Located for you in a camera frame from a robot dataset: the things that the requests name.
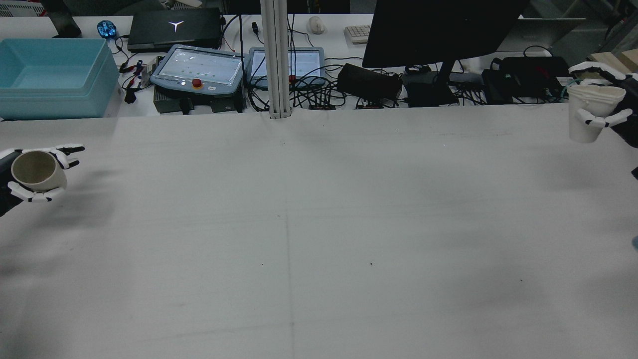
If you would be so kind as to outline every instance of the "white paper cup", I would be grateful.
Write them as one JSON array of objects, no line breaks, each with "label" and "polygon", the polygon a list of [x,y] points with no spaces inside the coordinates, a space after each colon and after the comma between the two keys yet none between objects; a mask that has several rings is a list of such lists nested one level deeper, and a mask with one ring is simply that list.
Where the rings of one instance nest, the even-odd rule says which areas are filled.
[{"label": "white paper cup", "polygon": [[64,170],[56,158],[45,151],[30,151],[18,156],[11,164],[11,175],[35,192],[66,188]]},{"label": "white paper cup", "polygon": [[594,142],[602,128],[586,125],[576,116],[585,109],[596,117],[607,117],[625,97],[626,91],[614,86],[576,85],[569,94],[569,138],[580,143]]}]

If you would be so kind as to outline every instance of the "robotic hand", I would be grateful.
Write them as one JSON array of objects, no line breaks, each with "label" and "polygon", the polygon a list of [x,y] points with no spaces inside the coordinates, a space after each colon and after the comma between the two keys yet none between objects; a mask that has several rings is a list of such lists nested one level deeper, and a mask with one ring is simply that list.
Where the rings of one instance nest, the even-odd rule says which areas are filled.
[{"label": "robotic hand", "polygon": [[64,144],[51,148],[12,148],[0,151],[0,216],[10,211],[22,201],[49,202],[64,191],[64,188],[58,187],[39,192],[18,183],[11,174],[11,165],[19,155],[33,151],[44,151],[51,154],[60,165],[60,168],[64,170],[80,164],[77,158],[68,158],[68,156],[83,150],[84,145],[81,144]]},{"label": "robotic hand", "polygon": [[[615,86],[626,91],[624,99],[606,118],[597,118],[588,111],[578,110],[577,117],[587,125],[610,127],[631,147],[638,148],[638,73],[621,73],[609,65],[596,62],[583,62],[569,68],[570,73],[593,71],[605,80],[584,80],[582,84]],[[638,167],[632,174],[638,179]]]}]

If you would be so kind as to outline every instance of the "blue glowing mouse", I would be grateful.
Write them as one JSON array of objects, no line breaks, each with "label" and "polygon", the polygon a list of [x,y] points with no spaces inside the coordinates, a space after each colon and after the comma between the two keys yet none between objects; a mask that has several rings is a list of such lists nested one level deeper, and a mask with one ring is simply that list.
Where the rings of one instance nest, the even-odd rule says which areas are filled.
[{"label": "blue glowing mouse", "polygon": [[98,23],[98,33],[106,39],[117,38],[117,29],[113,22],[109,20],[102,20]]}]

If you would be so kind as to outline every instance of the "black laptop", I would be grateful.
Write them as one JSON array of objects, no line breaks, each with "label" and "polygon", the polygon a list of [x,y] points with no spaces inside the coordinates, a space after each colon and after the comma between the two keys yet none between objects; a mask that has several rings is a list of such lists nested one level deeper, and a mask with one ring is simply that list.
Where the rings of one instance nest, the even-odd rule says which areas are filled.
[{"label": "black laptop", "polygon": [[216,49],[221,35],[219,16],[219,8],[136,13],[127,49],[166,52],[177,43]]}]

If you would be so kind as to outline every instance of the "tablet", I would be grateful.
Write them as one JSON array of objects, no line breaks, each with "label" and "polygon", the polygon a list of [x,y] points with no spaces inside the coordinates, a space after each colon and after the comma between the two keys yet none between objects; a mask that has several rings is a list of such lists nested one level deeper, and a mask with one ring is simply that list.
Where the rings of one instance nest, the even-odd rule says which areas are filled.
[{"label": "tablet", "polygon": [[151,75],[151,82],[201,95],[228,95],[239,87],[241,68],[241,56],[234,52],[174,45]]},{"label": "tablet", "polygon": [[[297,47],[288,50],[288,74],[297,78],[296,89],[321,87],[325,84],[323,48]],[[268,89],[266,54],[263,47],[253,47],[246,65],[248,83],[260,89]]]}]

